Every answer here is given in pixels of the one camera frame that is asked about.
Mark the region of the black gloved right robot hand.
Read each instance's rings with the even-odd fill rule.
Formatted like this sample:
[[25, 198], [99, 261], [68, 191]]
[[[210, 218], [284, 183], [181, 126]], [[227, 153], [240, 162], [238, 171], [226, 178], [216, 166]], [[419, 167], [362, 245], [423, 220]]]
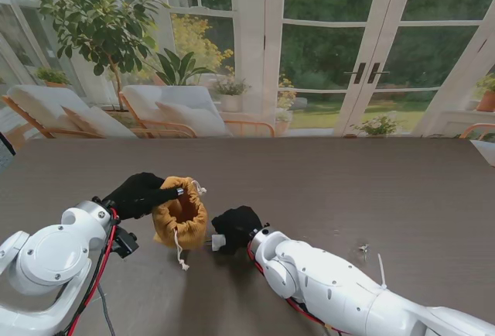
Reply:
[[218, 248], [224, 255], [234, 255], [245, 249], [263, 226], [254, 210], [246, 205], [231, 208], [211, 221], [215, 232], [225, 237], [225, 244]]

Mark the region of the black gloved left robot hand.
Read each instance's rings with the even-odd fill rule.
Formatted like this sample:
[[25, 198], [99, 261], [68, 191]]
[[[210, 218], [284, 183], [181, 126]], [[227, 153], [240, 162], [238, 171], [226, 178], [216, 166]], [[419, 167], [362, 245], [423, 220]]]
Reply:
[[155, 207], [183, 195], [181, 187], [162, 189], [164, 181], [153, 173], [136, 173], [107, 195], [102, 203], [114, 208], [121, 220], [142, 218], [151, 214]]

